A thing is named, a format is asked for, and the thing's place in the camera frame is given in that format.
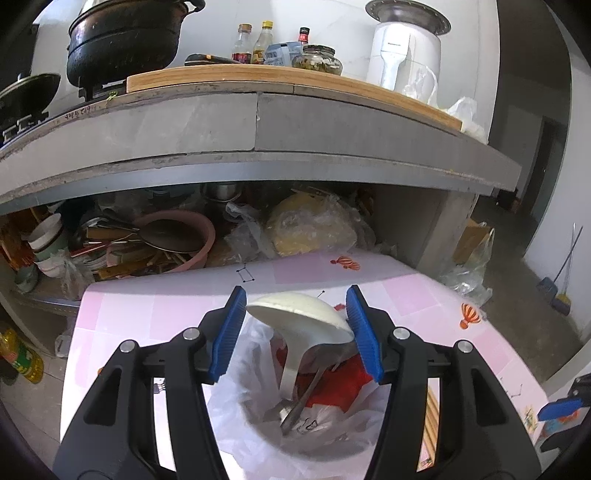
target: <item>yellow oil bottle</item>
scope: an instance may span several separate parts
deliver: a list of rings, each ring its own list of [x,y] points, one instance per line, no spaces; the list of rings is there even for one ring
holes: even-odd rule
[[[11,328],[0,335],[0,355],[29,382],[39,383],[43,378],[43,359]]]

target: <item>glass jar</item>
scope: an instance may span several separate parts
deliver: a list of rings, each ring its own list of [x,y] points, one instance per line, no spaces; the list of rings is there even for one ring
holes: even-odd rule
[[[302,54],[294,58],[291,66],[334,75],[343,71],[343,64],[335,57],[335,50],[324,45],[304,45]]]

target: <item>stacked bowls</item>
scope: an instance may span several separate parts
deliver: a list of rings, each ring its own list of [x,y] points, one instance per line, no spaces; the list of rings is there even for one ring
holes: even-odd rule
[[[29,235],[28,243],[35,253],[35,263],[48,277],[59,278],[65,273],[61,259],[51,258],[59,250],[68,250],[68,236],[61,222],[61,214],[54,213],[43,220]]]

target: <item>sauce bottle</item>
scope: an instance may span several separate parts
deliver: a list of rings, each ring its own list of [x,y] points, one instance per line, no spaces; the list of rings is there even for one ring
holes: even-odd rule
[[[251,62],[251,32],[251,24],[241,23],[238,25],[238,38],[232,50],[232,60],[239,61],[240,63]]]
[[[252,59],[251,63],[262,65],[265,63],[265,59],[263,54],[269,45],[273,43],[273,22],[270,20],[265,20],[262,23],[262,31],[258,37],[258,40],[255,43],[255,46],[252,48]]]

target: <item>white bowl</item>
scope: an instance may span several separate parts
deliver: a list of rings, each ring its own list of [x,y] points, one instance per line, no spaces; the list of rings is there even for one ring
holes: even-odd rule
[[[64,264],[63,260],[56,258],[56,257],[47,258],[46,260],[35,262],[35,265],[38,266],[39,270],[41,270],[41,271],[50,270],[52,268],[59,267],[60,265],[63,265],[63,264]]]
[[[47,270],[41,270],[43,274],[51,278],[62,278],[66,274],[66,266],[64,264],[56,265],[53,268]]]
[[[61,214],[54,213],[37,225],[27,241],[33,250],[43,250],[59,233],[60,229]]]

